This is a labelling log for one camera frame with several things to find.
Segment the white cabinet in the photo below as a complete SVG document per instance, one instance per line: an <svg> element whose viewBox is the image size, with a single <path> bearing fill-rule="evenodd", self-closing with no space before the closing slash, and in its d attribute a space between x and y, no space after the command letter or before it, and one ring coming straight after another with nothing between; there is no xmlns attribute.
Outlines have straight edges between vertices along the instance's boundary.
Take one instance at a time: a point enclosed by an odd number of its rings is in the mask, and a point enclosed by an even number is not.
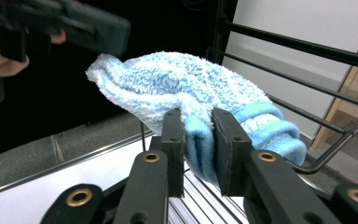
<svg viewBox="0 0 358 224"><path fill-rule="evenodd" d="M278 35L355 52L358 0L239 0L234 21ZM233 33L227 53L336 91L348 66L298 50ZM225 58L224 66L260 89L320 118L332 97L245 63Z"/></svg>

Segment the light blue fluffy cloth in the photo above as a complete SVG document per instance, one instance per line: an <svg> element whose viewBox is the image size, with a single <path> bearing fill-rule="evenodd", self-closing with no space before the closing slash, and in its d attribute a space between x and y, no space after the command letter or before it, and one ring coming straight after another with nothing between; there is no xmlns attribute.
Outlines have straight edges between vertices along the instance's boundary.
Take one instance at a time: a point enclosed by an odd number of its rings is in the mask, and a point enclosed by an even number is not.
<svg viewBox="0 0 358 224"><path fill-rule="evenodd" d="M212 112L231 113L256 149L295 165L307 148L297 126L253 82L216 63L180 52L155 52L122 62L102 54L86 71L113 104L132 113L156 135L166 112L178 108L186 131L186 163L199 178L217 183Z"/></svg>

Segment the aluminium floor rail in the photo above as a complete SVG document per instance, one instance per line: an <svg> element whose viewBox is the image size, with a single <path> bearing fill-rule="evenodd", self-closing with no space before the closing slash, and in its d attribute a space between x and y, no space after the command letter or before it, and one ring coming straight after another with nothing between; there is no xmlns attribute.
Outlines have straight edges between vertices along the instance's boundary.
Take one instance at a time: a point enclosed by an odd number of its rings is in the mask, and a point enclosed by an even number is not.
<svg viewBox="0 0 358 224"><path fill-rule="evenodd" d="M25 183L32 182L32 181L35 181L35 180L37 180L39 178L44 178L45 176L58 173L61 170L68 169L69 167L72 167L72 166L77 166L78 164L80 164L82 162L92 160L94 158L100 157L100 156L102 156L104 154L111 153L111 152L116 151L116 150L120 150L120 149L122 149L122 148L124 148L124 147L126 147L128 145L132 145L132 144L136 144L138 142L142 142L146 138L151 138L153 135L154 134L150 130L147 130L144 135L141 135L140 133L137 133L136 135L133 135L133 136L128 137L126 139L120 140L120 141L118 141L116 143L113 143L113 144L110 144L110 145L107 145L107 146L104 146L104 147L97 148L94 151L91 151L91 152L89 152L87 154L84 154L84 155L80 155L80 156L78 156L76 158L73 158L73 159L71 159L69 161L63 161L63 162L60 162L58 164L55 164L54 166L49 167L49 168L45 169L44 171L40 171L40 172L37 172L35 174L31 174L29 176L26 176L24 178L20 178L18 180L15 180L15 181L13 181L11 183L7 183L5 185L2 185L2 186L0 186L0 192L10 190L10 189L14 189L17 186L23 185Z"/></svg>

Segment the wooden desk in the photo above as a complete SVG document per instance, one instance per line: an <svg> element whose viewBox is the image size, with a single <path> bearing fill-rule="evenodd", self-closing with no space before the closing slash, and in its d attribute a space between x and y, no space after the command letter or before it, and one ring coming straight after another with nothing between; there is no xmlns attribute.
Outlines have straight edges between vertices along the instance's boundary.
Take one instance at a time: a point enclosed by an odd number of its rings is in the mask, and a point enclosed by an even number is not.
<svg viewBox="0 0 358 224"><path fill-rule="evenodd" d="M339 92L358 99L358 67L351 67ZM335 98L325 120L340 128L351 128L358 121L358 105Z"/></svg>

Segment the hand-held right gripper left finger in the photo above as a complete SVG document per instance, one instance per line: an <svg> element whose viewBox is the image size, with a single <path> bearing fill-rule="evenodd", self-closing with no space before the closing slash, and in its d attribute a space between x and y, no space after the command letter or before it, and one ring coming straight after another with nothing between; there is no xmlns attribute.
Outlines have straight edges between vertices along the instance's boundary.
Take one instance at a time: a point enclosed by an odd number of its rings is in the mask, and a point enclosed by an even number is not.
<svg viewBox="0 0 358 224"><path fill-rule="evenodd" d="M184 194L186 134L178 108L164 114L160 136L134 159L113 224L168 224L169 198Z"/></svg>

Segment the black metal frame stand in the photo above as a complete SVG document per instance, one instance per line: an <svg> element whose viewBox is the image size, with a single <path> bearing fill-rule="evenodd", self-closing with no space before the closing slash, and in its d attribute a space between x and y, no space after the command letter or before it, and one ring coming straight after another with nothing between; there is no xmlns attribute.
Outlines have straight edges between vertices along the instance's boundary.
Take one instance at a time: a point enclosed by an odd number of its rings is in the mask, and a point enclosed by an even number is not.
<svg viewBox="0 0 358 224"><path fill-rule="evenodd" d="M209 37L207 58L213 62L221 64L224 56L220 52L225 52L230 31L228 23L232 23L238 0L212 0L209 15Z"/></svg>

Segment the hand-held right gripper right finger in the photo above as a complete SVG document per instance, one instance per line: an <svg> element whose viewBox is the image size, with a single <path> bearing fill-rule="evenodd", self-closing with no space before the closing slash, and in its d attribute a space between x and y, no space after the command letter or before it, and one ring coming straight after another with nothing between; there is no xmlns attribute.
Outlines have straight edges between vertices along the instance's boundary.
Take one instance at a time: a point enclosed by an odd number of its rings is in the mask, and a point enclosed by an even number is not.
<svg viewBox="0 0 358 224"><path fill-rule="evenodd" d="M241 196L250 224L340 224L279 154L253 148L233 115L213 110L214 169L224 196Z"/></svg>

